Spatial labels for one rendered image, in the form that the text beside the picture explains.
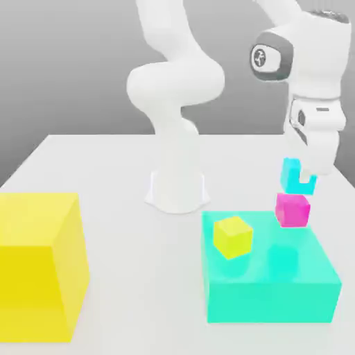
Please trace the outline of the small yellow cube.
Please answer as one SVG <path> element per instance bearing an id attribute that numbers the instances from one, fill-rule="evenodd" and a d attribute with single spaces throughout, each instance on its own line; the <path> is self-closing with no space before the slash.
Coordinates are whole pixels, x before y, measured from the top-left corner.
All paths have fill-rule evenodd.
<path id="1" fill-rule="evenodd" d="M 228 260 L 251 252 L 252 239 L 253 229 L 239 216 L 214 223 L 214 246 Z"/>

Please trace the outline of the large yellow box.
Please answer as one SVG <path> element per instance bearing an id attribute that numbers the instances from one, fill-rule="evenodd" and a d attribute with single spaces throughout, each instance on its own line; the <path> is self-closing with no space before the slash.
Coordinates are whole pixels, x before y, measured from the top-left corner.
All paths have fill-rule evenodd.
<path id="1" fill-rule="evenodd" d="M 89 285 L 76 193 L 0 193 L 0 343 L 68 343 Z"/>

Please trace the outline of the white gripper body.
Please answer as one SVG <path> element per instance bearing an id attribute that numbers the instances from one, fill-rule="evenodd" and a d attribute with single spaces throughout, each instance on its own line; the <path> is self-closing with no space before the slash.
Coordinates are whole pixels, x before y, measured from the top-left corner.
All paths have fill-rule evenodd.
<path id="1" fill-rule="evenodd" d="M 287 126 L 284 131 L 291 157 L 300 161 L 300 175 L 328 175 L 339 145 L 337 131 L 308 131 Z"/>

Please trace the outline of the large turquoise box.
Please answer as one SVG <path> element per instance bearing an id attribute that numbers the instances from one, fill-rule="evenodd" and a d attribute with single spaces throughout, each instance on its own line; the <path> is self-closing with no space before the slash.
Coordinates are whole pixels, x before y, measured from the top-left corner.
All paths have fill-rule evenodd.
<path id="1" fill-rule="evenodd" d="M 232 216 L 253 228 L 251 252 L 226 259 L 214 224 Z M 209 323 L 328 323 L 342 282 L 310 227 L 283 228 L 271 211 L 203 211 L 202 279 Z"/>

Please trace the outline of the small magenta cube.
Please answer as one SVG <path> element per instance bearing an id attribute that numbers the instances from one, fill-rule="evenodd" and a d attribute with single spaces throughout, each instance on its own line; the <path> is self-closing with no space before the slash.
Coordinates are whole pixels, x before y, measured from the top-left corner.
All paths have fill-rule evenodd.
<path id="1" fill-rule="evenodd" d="M 303 195 L 277 194 L 275 215 L 281 227 L 306 227 L 310 208 Z"/>

